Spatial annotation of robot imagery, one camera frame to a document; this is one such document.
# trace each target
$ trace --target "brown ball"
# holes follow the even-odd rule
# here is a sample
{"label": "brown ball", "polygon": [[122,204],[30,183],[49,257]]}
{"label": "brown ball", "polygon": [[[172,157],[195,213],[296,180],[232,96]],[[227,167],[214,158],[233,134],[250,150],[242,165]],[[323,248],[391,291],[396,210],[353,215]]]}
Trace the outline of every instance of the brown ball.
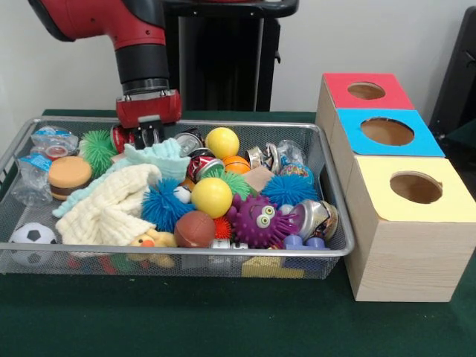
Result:
{"label": "brown ball", "polygon": [[215,222],[206,213],[194,210],[176,224],[177,245],[185,248],[208,248],[215,237]]}

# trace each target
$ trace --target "red box top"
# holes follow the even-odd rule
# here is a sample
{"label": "red box top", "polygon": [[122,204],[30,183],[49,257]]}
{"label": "red box top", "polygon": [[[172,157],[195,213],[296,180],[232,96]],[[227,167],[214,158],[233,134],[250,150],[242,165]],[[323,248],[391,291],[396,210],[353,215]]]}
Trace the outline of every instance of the red box top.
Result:
{"label": "red box top", "polygon": [[393,74],[325,73],[337,109],[415,109]]}

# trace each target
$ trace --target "shape sorter box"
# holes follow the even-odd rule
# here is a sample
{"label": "shape sorter box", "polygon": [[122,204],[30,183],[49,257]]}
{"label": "shape sorter box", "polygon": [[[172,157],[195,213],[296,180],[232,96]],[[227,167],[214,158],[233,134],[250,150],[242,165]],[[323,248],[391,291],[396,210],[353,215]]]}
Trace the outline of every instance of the shape sorter box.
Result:
{"label": "shape sorter box", "polygon": [[414,109],[393,74],[325,73],[316,124],[332,139],[337,109]]}
{"label": "shape sorter box", "polygon": [[448,160],[357,156],[347,206],[356,300],[451,300],[476,246],[476,203]]}
{"label": "shape sorter box", "polygon": [[344,195],[355,155],[444,158],[416,110],[338,109],[330,149]]}

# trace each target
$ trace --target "white wall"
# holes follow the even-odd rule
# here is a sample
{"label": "white wall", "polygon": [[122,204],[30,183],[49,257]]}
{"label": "white wall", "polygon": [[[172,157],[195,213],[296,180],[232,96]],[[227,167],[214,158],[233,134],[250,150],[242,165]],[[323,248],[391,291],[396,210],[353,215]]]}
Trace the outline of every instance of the white wall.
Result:
{"label": "white wall", "polygon": [[[315,111],[325,71],[395,73],[426,120],[471,0],[301,0],[282,19],[272,110]],[[113,109],[120,95],[107,38],[53,39],[27,0],[0,1],[0,152],[46,108]]]}

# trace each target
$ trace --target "metal basket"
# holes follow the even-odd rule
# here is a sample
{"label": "metal basket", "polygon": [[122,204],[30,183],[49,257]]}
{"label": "metal basket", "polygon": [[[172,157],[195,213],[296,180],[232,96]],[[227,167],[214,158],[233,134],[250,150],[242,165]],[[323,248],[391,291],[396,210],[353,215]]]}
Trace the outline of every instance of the metal basket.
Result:
{"label": "metal basket", "polygon": [[[11,234],[28,222],[39,222],[54,229],[56,219],[51,211],[59,204],[53,201],[41,208],[27,208],[16,201],[11,191],[20,175],[15,158],[27,155],[33,143],[30,135],[44,125],[69,129],[81,136],[89,130],[109,129],[117,123],[113,118],[64,118],[42,117],[26,123],[12,145],[0,160],[0,272],[30,274],[126,274],[167,275],[200,277],[276,277],[324,279],[340,257],[349,254],[354,246],[353,230],[341,188],[338,183],[329,146],[324,133],[312,124],[252,123],[235,121],[182,120],[166,128],[172,137],[191,127],[207,133],[217,126],[233,129],[241,140],[241,152],[253,146],[263,147],[267,142],[278,143],[283,139],[296,141],[304,150],[307,164],[321,184],[324,199],[337,207],[339,225],[335,236],[328,242],[329,251],[288,250],[238,250],[238,249],[189,249],[189,248],[135,248],[96,245],[37,245],[9,243]],[[45,252],[53,255],[42,266],[22,266],[12,259],[12,254]],[[78,259],[71,253],[93,253],[97,256]],[[173,268],[161,268],[149,260],[131,261],[130,253],[168,254],[175,261]]]}

